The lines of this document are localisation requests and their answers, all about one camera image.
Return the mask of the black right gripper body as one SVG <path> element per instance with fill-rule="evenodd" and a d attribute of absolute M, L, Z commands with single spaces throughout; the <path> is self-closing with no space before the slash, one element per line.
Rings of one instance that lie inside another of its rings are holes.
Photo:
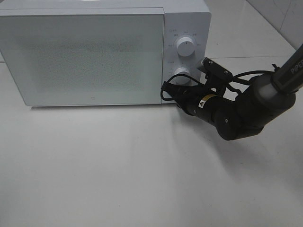
<path fill-rule="evenodd" d="M 165 101 L 174 101 L 186 114 L 197 116 L 196 109 L 204 95 L 211 93 L 205 85 L 181 86 L 165 83 Z"/>

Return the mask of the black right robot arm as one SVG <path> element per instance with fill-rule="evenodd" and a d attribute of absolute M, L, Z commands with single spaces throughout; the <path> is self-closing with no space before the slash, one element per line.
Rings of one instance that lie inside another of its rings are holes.
<path fill-rule="evenodd" d="M 177 73 L 162 84 L 164 101 L 175 101 L 186 114 L 213 125 L 224 140 L 259 134 L 264 126 L 289 110 L 303 86 L 303 49 L 274 71 L 254 70 L 232 75 L 204 57 L 197 69 L 206 83 Z"/>

